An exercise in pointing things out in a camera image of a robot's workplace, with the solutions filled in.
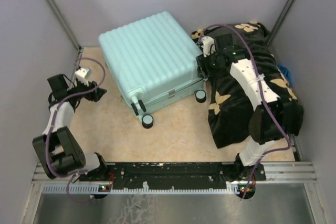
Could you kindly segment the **aluminium frame rail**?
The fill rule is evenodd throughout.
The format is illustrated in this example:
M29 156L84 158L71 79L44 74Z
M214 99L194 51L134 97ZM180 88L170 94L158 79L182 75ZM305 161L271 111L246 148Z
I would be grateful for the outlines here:
M225 179L232 162L191 163L106 163L102 168L85 174L80 172L73 181L67 178L50 179L41 164L36 166L21 223L33 223L37 205L44 191L51 193L126 193L126 194L202 194L237 193L247 199L256 184L302 184L308 197L313 219L331 223L322 199L317 177L311 162L261 162L256 168L243 169L233 182Z

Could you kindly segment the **black floral fleece blanket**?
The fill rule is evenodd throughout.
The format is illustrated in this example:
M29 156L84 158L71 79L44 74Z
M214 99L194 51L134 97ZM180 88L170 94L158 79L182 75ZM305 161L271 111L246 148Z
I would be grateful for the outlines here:
M199 75L211 84L208 123L217 148L298 135L304 110L267 45L260 22L213 25L191 34Z

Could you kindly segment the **yellow and blue garment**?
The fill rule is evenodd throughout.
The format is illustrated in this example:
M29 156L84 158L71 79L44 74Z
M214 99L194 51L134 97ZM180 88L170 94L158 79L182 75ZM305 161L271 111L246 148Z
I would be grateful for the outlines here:
M291 73L288 70L288 68L284 67L281 64L277 64L277 67L281 73L281 76L283 77L283 79L285 80L287 86L289 86L290 88L292 87L292 82L291 82Z

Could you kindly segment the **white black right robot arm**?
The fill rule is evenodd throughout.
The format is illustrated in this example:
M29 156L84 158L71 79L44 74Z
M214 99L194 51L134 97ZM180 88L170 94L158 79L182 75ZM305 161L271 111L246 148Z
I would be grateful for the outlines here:
M253 107L248 124L246 147L236 156L232 167L225 172L230 182L248 179L253 175L261 159L273 152L275 141L298 135L303 121L303 107L293 98L282 98L271 89L265 77L257 69L251 49L234 45L232 35L212 38L202 36L197 42L203 50L197 61L207 77L215 70L227 70L239 83Z

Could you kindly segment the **light teal hardshell suitcase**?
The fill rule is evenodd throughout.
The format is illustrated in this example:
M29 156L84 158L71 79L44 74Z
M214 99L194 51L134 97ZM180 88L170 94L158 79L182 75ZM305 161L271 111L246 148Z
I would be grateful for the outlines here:
M204 80L198 76L196 43L167 11L102 33L105 63L121 96L145 129L152 113L189 95L204 103Z

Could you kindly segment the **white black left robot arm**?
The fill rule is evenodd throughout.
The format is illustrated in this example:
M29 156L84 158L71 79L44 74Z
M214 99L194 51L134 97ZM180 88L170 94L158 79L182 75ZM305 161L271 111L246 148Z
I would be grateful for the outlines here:
M42 135L33 139L33 148L50 179L72 174L106 179L109 167L103 157L97 152L84 153L69 127L81 99L98 102L107 90L95 81L83 84L79 80L70 89L65 77L58 74L47 79L52 90L48 97L50 118Z

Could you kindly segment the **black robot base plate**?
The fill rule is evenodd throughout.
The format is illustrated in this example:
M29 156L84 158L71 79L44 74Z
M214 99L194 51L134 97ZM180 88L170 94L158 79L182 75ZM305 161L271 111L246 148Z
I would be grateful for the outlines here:
M227 182L252 179L265 181L264 166L238 167L233 162L107 163L98 171L81 175L81 182L106 182L114 189L136 189L147 183L151 189L224 189Z

